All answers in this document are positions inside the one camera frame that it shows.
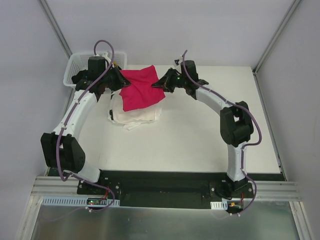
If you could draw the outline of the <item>pink t shirt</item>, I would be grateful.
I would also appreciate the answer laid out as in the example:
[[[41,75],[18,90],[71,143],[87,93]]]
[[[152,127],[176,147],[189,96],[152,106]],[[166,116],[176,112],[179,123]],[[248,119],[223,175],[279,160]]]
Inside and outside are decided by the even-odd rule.
[[[163,89],[152,87],[159,80],[154,65],[139,70],[122,70],[121,74],[130,82],[119,93],[125,112],[148,108],[166,97]]]

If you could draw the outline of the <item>white t shirt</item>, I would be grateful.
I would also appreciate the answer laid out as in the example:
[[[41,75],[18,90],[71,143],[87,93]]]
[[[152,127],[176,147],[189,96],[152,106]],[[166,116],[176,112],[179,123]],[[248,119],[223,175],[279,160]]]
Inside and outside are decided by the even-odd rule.
[[[113,124],[122,126],[126,130],[132,130],[142,124],[150,124],[158,121],[161,113],[161,103],[147,108],[124,111],[122,97],[118,93],[112,93],[107,110],[107,118]]]

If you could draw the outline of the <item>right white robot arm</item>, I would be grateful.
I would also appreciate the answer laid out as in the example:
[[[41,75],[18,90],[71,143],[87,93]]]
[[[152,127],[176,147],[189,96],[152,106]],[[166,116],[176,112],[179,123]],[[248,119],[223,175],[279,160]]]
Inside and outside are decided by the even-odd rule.
[[[168,93],[173,93],[176,88],[184,89],[187,95],[206,104],[218,114],[220,135],[227,144],[228,168],[225,180],[214,188],[214,193],[227,200],[241,194],[248,183],[245,145],[254,132],[247,103],[229,103],[226,98],[213,91],[207,81],[199,78],[193,60],[182,62],[180,70],[169,68],[164,76],[151,86]]]

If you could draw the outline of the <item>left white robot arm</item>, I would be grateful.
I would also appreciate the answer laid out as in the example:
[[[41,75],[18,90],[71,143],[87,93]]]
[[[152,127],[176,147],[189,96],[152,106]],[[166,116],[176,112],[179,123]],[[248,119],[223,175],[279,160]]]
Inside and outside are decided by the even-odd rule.
[[[61,122],[51,133],[44,133],[40,142],[46,165],[60,174],[68,173],[89,181],[88,188],[99,195],[106,183],[101,171],[86,161],[86,154],[78,140],[85,121],[106,89],[112,92],[131,83],[122,75],[121,68],[106,55],[90,56],[87,68],[71,76],[75,92]]]

